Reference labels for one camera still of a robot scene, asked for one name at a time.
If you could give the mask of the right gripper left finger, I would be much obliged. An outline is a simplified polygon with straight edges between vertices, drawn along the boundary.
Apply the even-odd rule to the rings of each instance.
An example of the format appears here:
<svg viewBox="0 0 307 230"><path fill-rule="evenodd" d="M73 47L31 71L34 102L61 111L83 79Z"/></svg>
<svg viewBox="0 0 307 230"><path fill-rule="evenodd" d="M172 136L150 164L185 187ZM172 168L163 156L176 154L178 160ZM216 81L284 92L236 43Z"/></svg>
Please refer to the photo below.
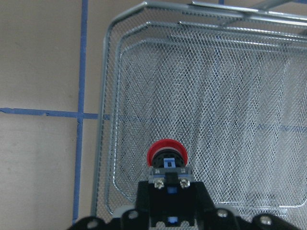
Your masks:
<svg viewBox="0 0 307 230"><path fill-rule="evenodd" d="M149 227L149 183L138 183L137 196L133 208L125 211L121 216L122 227Z"/></svg>

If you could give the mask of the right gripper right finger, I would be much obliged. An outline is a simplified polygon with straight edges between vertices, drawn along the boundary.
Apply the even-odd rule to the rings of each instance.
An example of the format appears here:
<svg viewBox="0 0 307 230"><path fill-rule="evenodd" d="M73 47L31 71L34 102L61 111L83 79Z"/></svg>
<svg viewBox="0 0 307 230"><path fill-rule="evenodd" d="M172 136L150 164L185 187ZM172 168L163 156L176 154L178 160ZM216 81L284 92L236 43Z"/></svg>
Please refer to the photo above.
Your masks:
<svg viewBox="0 0 307 230"><path fill-rule="evenodd" d="M226 208L216 208L204 183L196 182L196 222L198 227L239 227L235 215Z"/></svg>

